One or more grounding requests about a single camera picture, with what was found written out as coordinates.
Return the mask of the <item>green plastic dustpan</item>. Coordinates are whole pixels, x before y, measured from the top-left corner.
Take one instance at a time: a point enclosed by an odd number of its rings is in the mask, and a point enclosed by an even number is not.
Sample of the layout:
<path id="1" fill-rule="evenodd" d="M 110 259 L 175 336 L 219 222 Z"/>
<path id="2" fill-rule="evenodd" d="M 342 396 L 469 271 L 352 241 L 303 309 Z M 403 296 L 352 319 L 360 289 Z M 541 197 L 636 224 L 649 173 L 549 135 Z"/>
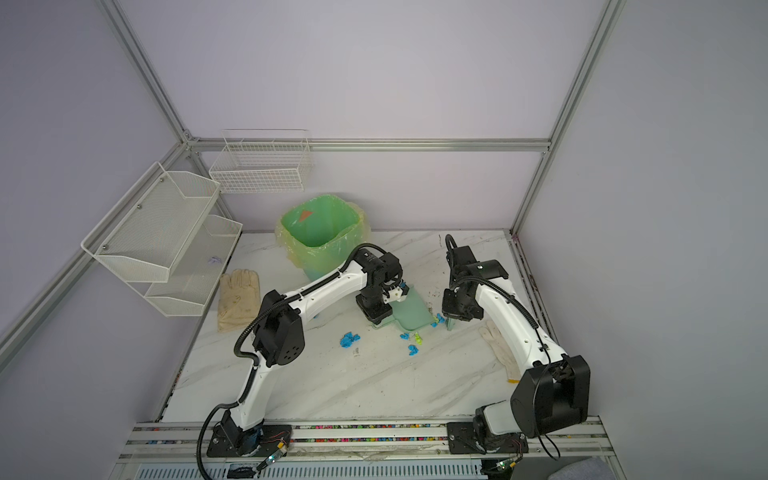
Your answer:
<path id="1" fill-rule="evenodd" d="M 390 307 L 392 312 L 378 325 L 374 325 L 374 329 L 395 325 L 402 333 L 412 333 L 431 325 L 435 320 L 415 288 L 411 288 L 402 300 L 391 303 Z"/>

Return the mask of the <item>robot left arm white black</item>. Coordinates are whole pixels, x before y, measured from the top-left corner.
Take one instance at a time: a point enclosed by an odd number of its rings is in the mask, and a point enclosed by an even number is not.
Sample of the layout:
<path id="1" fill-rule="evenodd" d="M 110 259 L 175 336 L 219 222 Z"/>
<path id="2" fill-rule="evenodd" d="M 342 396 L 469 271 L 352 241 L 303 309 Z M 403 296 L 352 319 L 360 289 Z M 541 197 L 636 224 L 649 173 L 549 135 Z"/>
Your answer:
<path id="1" fill-rule="evenodd" d="M 392 304 L 405 300 L 408 291 L 399 259 L 377 245 L 362 243 L 339 267 L 310 284 L 286 294 L 269 292 L 233 347 L 236 357 L 251 362 L 241 392 L 206 417 L 196 457 L 267 457 L 279 443 L 287 443 L 292 428 L 277 427 L 269 433 L 264 426 L 266 408 L 278 370 L 305 349 L 306 321 L 354 295 L 366 320 L 380 325 L 392 315 Z"/>

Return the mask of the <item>robot right arm white black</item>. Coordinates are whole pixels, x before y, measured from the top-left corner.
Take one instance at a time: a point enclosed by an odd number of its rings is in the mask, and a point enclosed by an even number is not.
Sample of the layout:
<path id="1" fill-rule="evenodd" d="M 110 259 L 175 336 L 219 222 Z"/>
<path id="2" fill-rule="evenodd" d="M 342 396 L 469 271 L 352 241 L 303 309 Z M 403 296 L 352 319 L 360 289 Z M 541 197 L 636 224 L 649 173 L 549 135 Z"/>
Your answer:
<path id="1" fill-rule="evenodd" d="M 497 260 L 479 261 L 469 246 L 445 237 L 449 286 L 442 315 L 449 320 L 489 320 L 511 352 L 521 378 L 507 400 L 478 408 L 474 437 L 494 450 L 506 437 L 546 438 L 588 417 L 591 370 L 581 355 L 570 356 L 514 293 Z"/>

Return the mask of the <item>paper scraps cluster near brush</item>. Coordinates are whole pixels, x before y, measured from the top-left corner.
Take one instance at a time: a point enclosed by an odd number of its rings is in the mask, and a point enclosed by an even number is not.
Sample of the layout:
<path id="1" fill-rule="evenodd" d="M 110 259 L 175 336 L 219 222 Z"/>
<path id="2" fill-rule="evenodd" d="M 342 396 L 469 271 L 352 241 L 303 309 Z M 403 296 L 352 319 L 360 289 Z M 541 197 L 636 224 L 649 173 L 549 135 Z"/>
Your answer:
<path id="1" fill-rule="evenodd" d="M 444 325 L 445 327 L 448 327 L 447 323 L 448 323 L 447 318 L 443 316 L 441 313 L 437 313 L 436 315 L 433 316 L 432 326 L 434 328 L 437 328 L 439 325 Z"/>

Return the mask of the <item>paper scraps cluster centre right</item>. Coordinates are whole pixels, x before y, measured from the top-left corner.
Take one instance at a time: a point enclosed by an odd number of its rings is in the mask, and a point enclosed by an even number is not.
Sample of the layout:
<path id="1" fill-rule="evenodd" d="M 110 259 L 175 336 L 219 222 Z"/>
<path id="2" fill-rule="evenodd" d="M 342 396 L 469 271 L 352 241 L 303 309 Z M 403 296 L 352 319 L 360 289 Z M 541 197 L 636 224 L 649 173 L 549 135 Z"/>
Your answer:
<path id="1" fill-rule="evenodd" d="M 407 349 L 409 356 L 415 356 L 419 353 L 419 347 L 423 340 L 417 332 L 402 333 L 400 338 L 408 342 Z"/>

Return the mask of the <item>blue paper scrap centre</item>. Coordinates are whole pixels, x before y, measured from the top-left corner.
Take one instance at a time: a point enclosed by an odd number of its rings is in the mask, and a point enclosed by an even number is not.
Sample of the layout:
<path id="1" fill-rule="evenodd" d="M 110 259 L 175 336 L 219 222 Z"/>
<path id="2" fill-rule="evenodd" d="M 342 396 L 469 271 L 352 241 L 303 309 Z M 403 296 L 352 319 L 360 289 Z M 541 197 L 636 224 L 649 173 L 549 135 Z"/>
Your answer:
<path id="1" fill-rule="evenodd" d="M 340 346 L 342 348 L 350 348 L 354 343 L 360 340 L 360 336 L 358 334 L 353 334 L 352 332 L 347 332 L 341 339 L 340 339 Z"/>

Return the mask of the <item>white knit glove right side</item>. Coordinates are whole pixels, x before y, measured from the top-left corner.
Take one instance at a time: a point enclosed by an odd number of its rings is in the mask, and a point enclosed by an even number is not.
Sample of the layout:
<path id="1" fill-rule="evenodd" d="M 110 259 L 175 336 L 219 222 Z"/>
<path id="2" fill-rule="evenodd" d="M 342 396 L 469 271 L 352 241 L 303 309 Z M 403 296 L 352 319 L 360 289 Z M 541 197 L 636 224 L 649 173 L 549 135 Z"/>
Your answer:
<path id="1" fill-rule="evenodd" d="M 496 360 L 504 367 L 507 381 L 511 384 L 518 384 L 521 377 L 518 364 L 495 323 L 487 320 L 478 331 L 486 344 L 491 348 Z"/>

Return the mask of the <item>green trash bin with bag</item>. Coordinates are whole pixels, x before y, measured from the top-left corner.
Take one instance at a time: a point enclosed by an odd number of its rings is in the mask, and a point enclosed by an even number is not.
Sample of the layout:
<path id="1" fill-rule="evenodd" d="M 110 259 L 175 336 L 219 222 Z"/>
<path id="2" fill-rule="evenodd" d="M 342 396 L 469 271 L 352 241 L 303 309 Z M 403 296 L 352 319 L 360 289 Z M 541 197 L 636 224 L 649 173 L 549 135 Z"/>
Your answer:
<path id="1" fill-rule="evenodd" d="M 339 267 L 369 235 L 366 213 L 357 204 L 332 194 L 297 205 L 275 228 L 276 241 L 287 258 L 310 280 Z"/>

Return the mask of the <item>beige glove left side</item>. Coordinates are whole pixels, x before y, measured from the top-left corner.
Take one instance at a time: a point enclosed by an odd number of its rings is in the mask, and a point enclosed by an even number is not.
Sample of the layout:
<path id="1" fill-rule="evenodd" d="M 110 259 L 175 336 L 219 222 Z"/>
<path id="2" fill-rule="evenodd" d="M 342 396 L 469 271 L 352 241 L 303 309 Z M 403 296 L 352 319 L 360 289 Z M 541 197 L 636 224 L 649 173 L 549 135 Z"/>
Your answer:
<path id="1" fill-rule="evenodd" d="M 244 329 L 257 317 L 260 306 L 260 282 L 255 271 L 237 269 L 224 274 L 219 285 L 218 332 Z"/>

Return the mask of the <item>white mesh two-tier shelf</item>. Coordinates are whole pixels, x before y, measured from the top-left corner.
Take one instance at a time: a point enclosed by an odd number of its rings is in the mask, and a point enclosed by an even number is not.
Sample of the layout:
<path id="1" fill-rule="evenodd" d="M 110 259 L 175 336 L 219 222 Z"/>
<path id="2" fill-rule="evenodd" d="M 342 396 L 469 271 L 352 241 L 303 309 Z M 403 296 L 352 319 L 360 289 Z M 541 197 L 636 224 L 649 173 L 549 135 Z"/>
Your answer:
<path id="1" fill-rule="evenodd" d="M 155 163 L 81 248 L 163 316 L 203 316 L 242 233 L 219 197 L 216 181 Z"/>

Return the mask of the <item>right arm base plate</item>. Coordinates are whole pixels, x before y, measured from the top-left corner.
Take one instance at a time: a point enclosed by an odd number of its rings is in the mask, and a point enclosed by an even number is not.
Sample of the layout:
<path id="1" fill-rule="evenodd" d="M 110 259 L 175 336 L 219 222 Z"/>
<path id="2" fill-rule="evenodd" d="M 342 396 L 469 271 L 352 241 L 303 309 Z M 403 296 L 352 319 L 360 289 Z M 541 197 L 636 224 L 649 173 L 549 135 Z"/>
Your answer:
<path id="1" fill-rule="evenodd" d="M 459 454 L 526 454 L 527 439 L 520 433 L 496 435 L 476 422 L 449 422 L 446 424 L 448 450 Z"/>

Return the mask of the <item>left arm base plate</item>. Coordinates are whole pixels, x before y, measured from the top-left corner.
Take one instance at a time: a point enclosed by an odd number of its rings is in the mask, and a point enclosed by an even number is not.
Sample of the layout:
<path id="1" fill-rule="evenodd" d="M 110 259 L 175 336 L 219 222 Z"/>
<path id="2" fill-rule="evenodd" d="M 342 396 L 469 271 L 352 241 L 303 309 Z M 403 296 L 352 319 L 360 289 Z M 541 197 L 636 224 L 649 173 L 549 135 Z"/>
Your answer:
<path id="1" fill-rule="evenodd" d="M 203 452 L 208 458 L 253 457 L 267 458 L 278 451 L 283 443 L 287 448 L 293 434 L 290 425 L 261 425 L 253 429 L 228 436 L 227 428 L 221 423 L 213 427 L 212 438 L 204 442 Z"/>

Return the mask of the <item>aluminium front rail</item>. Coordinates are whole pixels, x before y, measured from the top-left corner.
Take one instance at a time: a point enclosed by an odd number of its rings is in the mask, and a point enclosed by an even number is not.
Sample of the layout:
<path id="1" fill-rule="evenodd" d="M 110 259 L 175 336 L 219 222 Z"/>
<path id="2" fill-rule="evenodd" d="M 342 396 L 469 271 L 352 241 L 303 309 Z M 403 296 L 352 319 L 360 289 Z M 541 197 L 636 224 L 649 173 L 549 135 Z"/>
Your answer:
<path id="1" fill-rule="evenodd" d="M 311 460 L 426 460 L 448 457 L 451 449 L 460 457 L 500 458 L 499 450 L 482 451 L 470 440 L 461 440 L 448 431 L 448 424 L 459 417 L 378 421 L 296 421 L 291 425 L 287 458 Z M 199 437 L 206 450 L 212 430 L 202 430 L 199 422 L 139 423 L 133 427 L 118 456 L 119 464 L 145 462 L 192 462 Z M 612 442 L 597 417 L 568 427 L 539 441 L 526 440 L 528 458 L 553 456 L 614 457 Z"/>

